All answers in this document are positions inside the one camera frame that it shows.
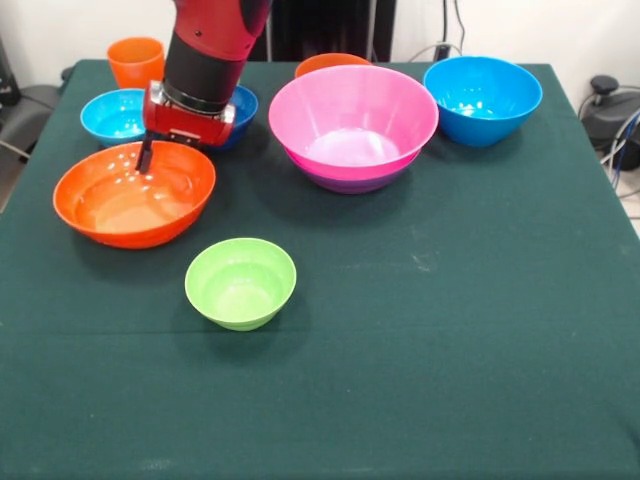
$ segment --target black device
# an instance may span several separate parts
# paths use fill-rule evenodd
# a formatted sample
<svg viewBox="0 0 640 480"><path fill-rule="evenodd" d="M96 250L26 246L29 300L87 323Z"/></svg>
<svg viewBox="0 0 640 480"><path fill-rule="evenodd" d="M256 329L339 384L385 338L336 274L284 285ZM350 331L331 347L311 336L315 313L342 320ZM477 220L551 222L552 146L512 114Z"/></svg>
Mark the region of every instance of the black device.
<svg viewBox="0 0 640 480"><path fill-rule="evenodd" d="M446 60L451 53L451 47L449 45L438 45L436 51L433 54L433 61L439 62L440 60Z"/></svg>
<svg viewBox="0 0 640 480"><path fill-rule="evenodd" d="M591 100L583 104L578 113L593 148L607 154L620 127L640 109L640 89L621 87L608 75L593 77L591 87ZM636 128L631 134L624 150L614 156L613 163L627 171L640 167L640 129Z"/></svg>

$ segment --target blue bowl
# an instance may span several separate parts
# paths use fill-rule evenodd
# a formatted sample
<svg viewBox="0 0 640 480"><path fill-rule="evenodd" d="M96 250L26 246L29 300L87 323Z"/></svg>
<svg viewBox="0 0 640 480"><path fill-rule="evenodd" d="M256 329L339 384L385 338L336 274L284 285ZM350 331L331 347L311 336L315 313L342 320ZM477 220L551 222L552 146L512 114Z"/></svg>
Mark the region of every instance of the blue bowl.
<svg viewBox="0 0 640 480"><path fill-rule="evenodd" d="M236 118L233 121L233 130L225 143L218 147L211 147L213 151L222 152L229 150L238 143L242 137L244 137L245 133L247 133L247 129L258 111L258 97L242 85L238 85L233 90L231 103L236 106Z"/></svg>
<svg viewBox="0 0 640 480"><path fill-rule="evenodd" d="M504 139L542 101L536 77L496 58L455 57L437 62L422 83L438 103L444 133L472 147Z"/></svg>
<svg viewBox="0 0 640 480"><path fill-rule="evenodd" d="M80 113L84 129L103 146L112 147L142 140L144 90L126 88L98 95Z"/></svg>

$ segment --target light green bowl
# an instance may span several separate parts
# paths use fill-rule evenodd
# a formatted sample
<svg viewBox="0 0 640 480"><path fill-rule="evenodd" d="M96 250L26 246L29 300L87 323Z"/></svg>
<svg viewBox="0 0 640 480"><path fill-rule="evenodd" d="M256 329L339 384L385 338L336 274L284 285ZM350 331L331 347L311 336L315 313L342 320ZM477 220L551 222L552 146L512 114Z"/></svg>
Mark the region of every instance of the light green bowl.
<svg viewBox="0 0 640 480"><path fill-rule="evenodd" d="M282 309L296 285L296 267L277 245L233 238L211 245L189 265L184 288L191 305L230 330L261 327Z"/></svg>

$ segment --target cup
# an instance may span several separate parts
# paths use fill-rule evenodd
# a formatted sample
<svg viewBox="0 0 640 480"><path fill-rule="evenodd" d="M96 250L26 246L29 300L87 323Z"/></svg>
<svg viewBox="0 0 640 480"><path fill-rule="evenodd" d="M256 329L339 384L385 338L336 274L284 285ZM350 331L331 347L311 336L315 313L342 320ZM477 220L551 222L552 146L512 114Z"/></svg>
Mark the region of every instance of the cup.
<svg viewBox="0 0 640 480"><path fill-rule="evenodd" d="M154 38L120 40L109 47L107 59L120 88L147 88L151 80L162 81L164 48Z"/></svg>

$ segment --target bowl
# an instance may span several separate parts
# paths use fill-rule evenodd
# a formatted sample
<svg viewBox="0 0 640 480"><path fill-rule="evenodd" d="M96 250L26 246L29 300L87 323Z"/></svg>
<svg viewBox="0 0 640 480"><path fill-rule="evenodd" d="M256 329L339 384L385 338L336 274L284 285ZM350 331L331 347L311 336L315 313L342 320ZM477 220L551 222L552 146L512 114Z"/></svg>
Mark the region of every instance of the bowl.
<svg viewBox="0 0 640 480"><path fill-rule="evenodd" d="M444 133L472 147L498 143L542 101L536 77L497 58L455 57L437 62L427 70L423 83L438 102Z"/></svg>
<svg viewBox="0 0 640 480"><path fill-rule="evenodd" d="M189 265L184 286L191 305L230 330L248 331L271 320L296 284L296 267L277 245L258 238L225 240Z"/></svg>
<svg viewBox="0 0 640 480"><path fill-rule="evenodd" d="M300 65L296 68L295 78L321 68L335 67L337 65L371 65L371 63L350 53L321 53L300 62Z"/></svg>
<svg viewBox="0 0 640 480"><path fill-rule="evenodd" d="M80 113L84 129L105 147L142 140L144 90L126 88L98 95Z"/></svg>
<svg viewBox="0 0 640 480"><path fill-rule="evenodd" d="M236 106L236 117L233 120L233 129L225 143L218 147L211 147L213 151L226 151L231 149L238 143L247 133L247 129L253 122L256 112L258 111L258 97L247 87L238 85L233 90L231 103Z"/></svg>
<svg viewBox="0 0 640 480"><path fill-rule="evenodd" d="M269 124L312 181L339 193L365 193L409 167L436 130L438 107L407 75L344 65L285 85L271 102Z"/></svg>
<svg viewBox="0 0 640 480"><path fill-rule="evenodd" d="M69 226L113 247L161 245L184 232L202 212L216 181L198 150L155 141L149 171L135 170L141 142L88 156L56 185L53 205Z"/></svg>

